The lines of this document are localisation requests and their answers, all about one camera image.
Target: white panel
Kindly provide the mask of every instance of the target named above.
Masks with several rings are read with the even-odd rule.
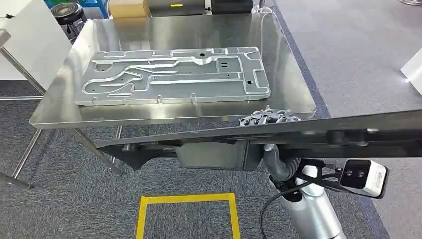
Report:
[[[11,34],[4,47],[47,89],[72,45],[43,1],[2,0],[0,8],[15,16],[4,24]]]
[[[413,87],[422,94],[422,49],[419,50],[400,70]]]

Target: table leg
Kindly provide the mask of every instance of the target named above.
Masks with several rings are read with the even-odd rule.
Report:
[[[116,139],[120,139],[122,130],[123,130],[123,126],[117,127]],[[115,162],[116,162],[116,157],[113,156],[111,158],[111,163],[114,164]]]
[[[31,185],[29,185],[28,183],[25,183],[13,177],[7,176],[4,173],[0,173],[0,179],[21,188],[29,189],[31,187]]]
[[[29,155],[31,154],[32,150],[34,149],[35,144],[37,143],[42,130],[37,129],[37,131],[34,134],[34,137],[32,137],[31,142],[28,145],[28,148],[26,148],[25,152],[23,153],[22,158],[20,159],[19,165],[15,169],[13,173],[13,178],[17,179],[19,177],[20,172],[22,171],[23,166],[25,165],[26,161],[29,158]]]
[[[121,170],[117,168],[110,160],[100,151],[97,150],[95,144],[82,133],[78,128],[73,128],[69,130],[73,135],[78,138],[78,141],[81,142],[89,151],[91,151],[97,158],[101,159],[105,166],[118,176],[121,175]]]

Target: stainless steel table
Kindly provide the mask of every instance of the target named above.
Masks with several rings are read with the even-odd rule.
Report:
[[[265,100],[81,107],[73,102],[90,57],[98,51],[165,50],[257,46],[270,83]],[[273,13],[91,20],[35,110],[38,129],[103,127],[176,122],[230,121],[266,105],[290,109],[301,118],[316,110],[311,94]],[[94,144],[77,130],[96,156]]]

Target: black stool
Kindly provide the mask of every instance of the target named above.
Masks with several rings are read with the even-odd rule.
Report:
[[[60,26],[66,26],[70,41],[75,41],[79,35],[79,29],[82,28],[81,25],[83,26],[87,21],[82,7],[77,3],[61,3],[52,7],[51,13]]]

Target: blue object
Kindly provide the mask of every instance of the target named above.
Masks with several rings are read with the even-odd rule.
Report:
[[[108,19],[108,12],[106,10],[107,3],[109,0],[104,0],[104,3],[101,0],[84,0],[79,2],[81,7],[98,7],[103,15],[104,19]],[[50,0],[44,0],[48,8],[54,7],[54,4]]]

